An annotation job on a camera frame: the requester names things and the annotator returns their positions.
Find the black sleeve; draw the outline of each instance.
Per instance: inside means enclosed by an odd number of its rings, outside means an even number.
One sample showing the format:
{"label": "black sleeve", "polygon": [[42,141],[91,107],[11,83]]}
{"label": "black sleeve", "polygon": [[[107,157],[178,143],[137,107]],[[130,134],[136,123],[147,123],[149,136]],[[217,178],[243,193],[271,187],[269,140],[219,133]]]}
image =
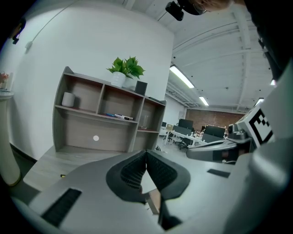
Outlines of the black sleeve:
{"label": "black sleeve", "polygon": [[270,56],[283,71],[293,56],[291,1],[244,1]]}

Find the white circle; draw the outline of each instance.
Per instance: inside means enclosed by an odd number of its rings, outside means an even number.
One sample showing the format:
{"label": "white circle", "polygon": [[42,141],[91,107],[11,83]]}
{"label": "white circle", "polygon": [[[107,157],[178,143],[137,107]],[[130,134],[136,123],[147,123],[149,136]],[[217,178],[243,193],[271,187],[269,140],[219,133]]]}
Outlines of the white circle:
{"label": "white circle", "polygon": [[94,141],[98,141],[99,140],[99,137],[98,136],[93,136],[93,140]]}

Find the tube light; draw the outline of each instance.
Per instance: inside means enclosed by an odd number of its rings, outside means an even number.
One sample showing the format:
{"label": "tube light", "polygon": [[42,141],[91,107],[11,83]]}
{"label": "tube light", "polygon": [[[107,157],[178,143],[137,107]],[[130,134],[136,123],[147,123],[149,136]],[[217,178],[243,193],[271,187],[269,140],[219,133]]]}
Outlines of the tube light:
{"label": "tube light", "polygon": [[170,70],[178,76],[189,88],[194,88],[194,85],[187,79],[187,77],[175,66],[172,65]]}
{"label": "tube light", "polygon": [[263,102],[264,100],[265,100],[264,98],[260,98],[260,99],[257,101],[257,103],[255,104],[255,106],[258,105],[259,103]]}
{"label": "tube light", "polygon": [[271,80],[271,85],[276,85],[276,81],[275,80]]}
{"label": "tube light", "polygon": [[203,104],[205,104],[206,106],[208,106],[209,104],[207,103],[207,101],[205,100],[204,97],[200,97],[201,101],[203,102]]}

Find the white ceiling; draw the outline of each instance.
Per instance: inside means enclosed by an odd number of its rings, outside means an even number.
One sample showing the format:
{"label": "white ceiling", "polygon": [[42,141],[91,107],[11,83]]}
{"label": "white ceiling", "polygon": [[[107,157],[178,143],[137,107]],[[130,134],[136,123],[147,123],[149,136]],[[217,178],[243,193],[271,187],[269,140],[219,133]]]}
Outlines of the white ceiling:
{"label": "white ceiling", "polygon": [[[165,11],[171,0],[109,0],[147,14],[175,34],[172,63],[192,81],[188,88],[170,73],[166,95],[194,109],[246,112],[272,91],[269,64],[258,44],[256,27],[245,7],[184,13],[183,21]],[[205,97],[205,107],[199,96]]]}

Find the gray carpet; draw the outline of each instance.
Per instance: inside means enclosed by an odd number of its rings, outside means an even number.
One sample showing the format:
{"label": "gray carpet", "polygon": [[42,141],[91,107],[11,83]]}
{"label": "gray carpet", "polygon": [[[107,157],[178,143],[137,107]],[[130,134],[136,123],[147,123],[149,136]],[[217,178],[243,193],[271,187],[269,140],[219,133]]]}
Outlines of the gray carpet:
{"label": "gray carpet", "polygon": [[16,197],[24,203],[28,204],[38,193],[38,190],[27,185],[23,182],[23,177],[27,174],[27,172],[31,169],[34,163],[30,160],[27,160],[21,157],[17,152],[13,151],[16,162],[20,168],[20,172],[22,174],[21,180],[13,187],[9,187],[9,192],[12,197]]}

